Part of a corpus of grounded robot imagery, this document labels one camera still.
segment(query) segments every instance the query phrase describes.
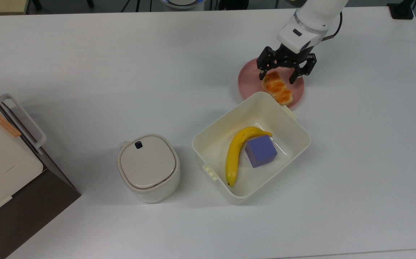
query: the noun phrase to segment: pink plate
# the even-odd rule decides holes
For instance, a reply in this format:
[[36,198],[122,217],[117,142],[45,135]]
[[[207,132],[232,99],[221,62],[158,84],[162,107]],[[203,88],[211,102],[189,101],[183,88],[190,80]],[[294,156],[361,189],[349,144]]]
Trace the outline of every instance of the pink plate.
[[[278,67],[271,69],[268,73],[278,71],[285,81],[286,86],[293,92],[293,101],[287,105],[288,108],[296,105],[304,94],[304,79],[298,78],[294,84],[290,84],[290,76],[294,69],[287,67]],[[247,99],[257,92],[263,92],[261,88],[261,80],[259,80],[259,69],[256,66],[256,59],[246,63],[238,74],[238,90],[243,99]]]

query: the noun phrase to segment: purple block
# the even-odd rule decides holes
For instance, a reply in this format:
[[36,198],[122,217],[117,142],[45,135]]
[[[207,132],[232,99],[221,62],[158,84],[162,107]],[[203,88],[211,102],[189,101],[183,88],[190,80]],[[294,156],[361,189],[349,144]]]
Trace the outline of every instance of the purple block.
[[270,163],[277,156],[275,146],[268,135],[246,142],[245,151],[253,168]]

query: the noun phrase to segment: yellow banana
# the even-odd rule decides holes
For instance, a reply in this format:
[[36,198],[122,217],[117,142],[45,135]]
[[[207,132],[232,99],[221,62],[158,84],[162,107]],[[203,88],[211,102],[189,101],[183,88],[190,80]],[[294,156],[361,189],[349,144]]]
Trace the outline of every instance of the yellow banana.
[[232,139],[229,150],[227,151],[226,158],[226,180],[230,187],[234,187],[236,181],[238,171],[238,157],[240,156],[240,151],[243,144],[249,138],[262,135],[269,135],[269,137],[272,137],[272,133],[263,131],[260,128],[254,126],[250,126],[239,131]]

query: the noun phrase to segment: white handle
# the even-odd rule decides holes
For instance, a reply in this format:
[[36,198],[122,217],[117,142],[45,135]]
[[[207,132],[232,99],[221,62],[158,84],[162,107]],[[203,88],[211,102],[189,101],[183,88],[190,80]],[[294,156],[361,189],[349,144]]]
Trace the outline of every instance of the white handle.
[[30,143],[34,146],[34,148],[38,150],[38,148],[40,148],[46,142],[45,133],[42,131],[42,129],[40,129],[40,127],[37,125],[37,123],[34,122],[34,120],[26,112],[26,110],[24,110],[24,108],[22,108],[22,106],[19,104],[19,102],[17,102],[10,94],[5,94],[5,95],[0,96],[0,102],[1,103],[3,103],[4,101],[6,101],[8,99],[10,99],[14,102],[14,104],[19,108],[19,110],[22,111],[22,113],[29,120],[29,122],[32,123],[32,125],[35,127],[35,129],[40,133],[41,138],[40,138],[40,140],[38,140],[35,143],[32,141],[32,138],[26,136],[27,139],[30,141]]
[[211,169],[211,167],[207,164],[205,164],[203,166],[203,169],[205,170],[205,172],[211,177],[211,179],[213,179],[213,181],[218,180],[218,176],[216,175],[216,173],[213,171],[213,169]]
[[293,118],[293,120],[297,118],[297,116],[286,105],[283,105],[282,108]]

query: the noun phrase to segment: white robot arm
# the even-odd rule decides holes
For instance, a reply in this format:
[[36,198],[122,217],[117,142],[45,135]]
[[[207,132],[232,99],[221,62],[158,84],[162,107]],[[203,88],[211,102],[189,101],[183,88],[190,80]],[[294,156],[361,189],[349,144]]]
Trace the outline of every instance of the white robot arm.
[[334,18],[342,11],[348,0],[307,0],[298,8],[290,21],[277,35],[281,42],[276,51],[266,47],[257,60],[262,80],[267,71],[279,66],[292,67],[295,72],[290,77],[294,83],[297,77],[310,74],[317,62],[310,51],[320,43],[331,28]]

